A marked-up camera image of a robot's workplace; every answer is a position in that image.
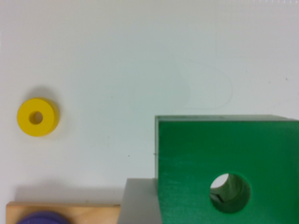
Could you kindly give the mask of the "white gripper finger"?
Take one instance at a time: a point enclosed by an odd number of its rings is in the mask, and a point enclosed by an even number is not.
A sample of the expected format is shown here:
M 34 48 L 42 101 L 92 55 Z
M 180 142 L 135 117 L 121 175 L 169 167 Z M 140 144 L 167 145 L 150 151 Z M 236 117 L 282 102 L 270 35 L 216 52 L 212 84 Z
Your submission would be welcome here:
M 154 178 L 128 178 L 117 224 L 163 224 Z

